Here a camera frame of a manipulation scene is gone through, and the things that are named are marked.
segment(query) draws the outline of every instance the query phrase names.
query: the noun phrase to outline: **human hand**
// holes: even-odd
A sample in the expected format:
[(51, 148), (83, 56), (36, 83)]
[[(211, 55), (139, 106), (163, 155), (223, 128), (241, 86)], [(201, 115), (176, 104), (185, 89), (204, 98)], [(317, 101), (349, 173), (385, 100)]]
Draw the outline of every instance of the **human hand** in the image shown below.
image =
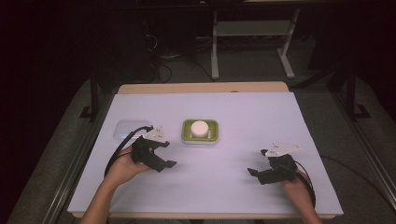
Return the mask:
[[(308, 175), (304, 174), (300, 170), (297, 170), (308, 182), (310, 179)], [(291, 202), (299, 211), (303, 222), (306, 224), (319, 224), (322, 223), (317, 212), (315, 211), (314, 205), (311, 201), (311, 196), (306, 189), (303, 181), (300, 178), (295, 178), (292, 181), (284, 180), (281, 182), (283, 190), (285, 190)]]
[(149, 170), (149, 167), (139, 162), (135, 163), (131, 158), (132, 147), (123, 149), (118, 158), (111, 165), (104, 179), (104, 183), (116, 188), (119, 185), (128, 182), (134, 176)]

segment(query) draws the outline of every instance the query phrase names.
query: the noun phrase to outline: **green dish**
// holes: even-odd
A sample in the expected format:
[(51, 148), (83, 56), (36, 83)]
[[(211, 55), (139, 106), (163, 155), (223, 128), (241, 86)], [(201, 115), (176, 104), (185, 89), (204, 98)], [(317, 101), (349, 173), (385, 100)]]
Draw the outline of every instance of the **green dish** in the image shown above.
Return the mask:
[[(202, 120), (207, 123), (207, 126), (209, 126), (208, 137), (192, 137), (191, 125), (197, 120)], [(183, 139), (183, 142), (187, 144), (213, 145), (219, 138), (219, 124), (213, 119), (186, 119), (183, 122), (181, 138)]]

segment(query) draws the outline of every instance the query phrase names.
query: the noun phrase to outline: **white table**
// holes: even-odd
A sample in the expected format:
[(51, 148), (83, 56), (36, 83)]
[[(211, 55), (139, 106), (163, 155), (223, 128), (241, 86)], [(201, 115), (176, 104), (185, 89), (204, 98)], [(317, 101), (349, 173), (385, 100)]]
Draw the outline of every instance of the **white table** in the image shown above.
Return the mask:
[[(260, 150), (273, 142), (304, 148), (291, 156), (312, 178), (317, 212), (323, 218), (343, 214), (293, 93), (193, 92), (114, 97), (68, 207), (75, 217), (83, 215), (103, 179), (106, 164), (120, 143), (113, 133), (122, 119), (162, 125), (170, 146), (157, 148), (156, 154), (177, 165), (160, 173), (147, 171), (120, 186), (111, 204), (111, 217), (297, 217), (279, 183), (261, 185), (247, 170), (270, 169)], [(185, 119), (216, 120), (219, 141), (213, 146), (184, 144), (181, 129)]]

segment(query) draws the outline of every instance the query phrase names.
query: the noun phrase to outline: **round white object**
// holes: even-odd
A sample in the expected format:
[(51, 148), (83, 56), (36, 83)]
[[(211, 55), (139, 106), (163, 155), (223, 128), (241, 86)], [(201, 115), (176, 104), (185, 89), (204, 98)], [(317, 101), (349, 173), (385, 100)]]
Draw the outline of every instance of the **round white object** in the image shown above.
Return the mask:
[(207, 137), (209, 135), (209, 126), (203, 120), (197, 120), (191, 125), (192, 137)]

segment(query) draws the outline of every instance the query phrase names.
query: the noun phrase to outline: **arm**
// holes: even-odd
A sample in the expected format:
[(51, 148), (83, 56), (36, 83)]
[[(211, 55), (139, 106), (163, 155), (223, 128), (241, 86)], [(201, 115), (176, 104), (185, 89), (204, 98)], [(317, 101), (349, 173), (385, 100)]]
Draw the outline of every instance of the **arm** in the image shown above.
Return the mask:
[[(305, 179), (307, 179), (307, 175), (298, 171), (303, 175)], [(304, 183), (299, 179), (295, 178), (293, 181), (282, 181), (283, 190), (286, 191), (286, 194), (290, 198), (291, 202), (297, 208), (300, 213), (303, 223), (305, 224), (321, 224), (323, 223), (317, 212), (315, 211), (314, 206), (311, 202), (311, 196), (305, 188)]]
[(147, 165), (132, 161), (129, 155), (131, 151), (132, 148), (127, 147), (120, 152), (120, 157), (110, 167), (110, 170), (93, 196), (90, 206), (79, 223), (106, 223), (110, 203), (117, 187), (128, 182), (141, 172), (149, 170)]

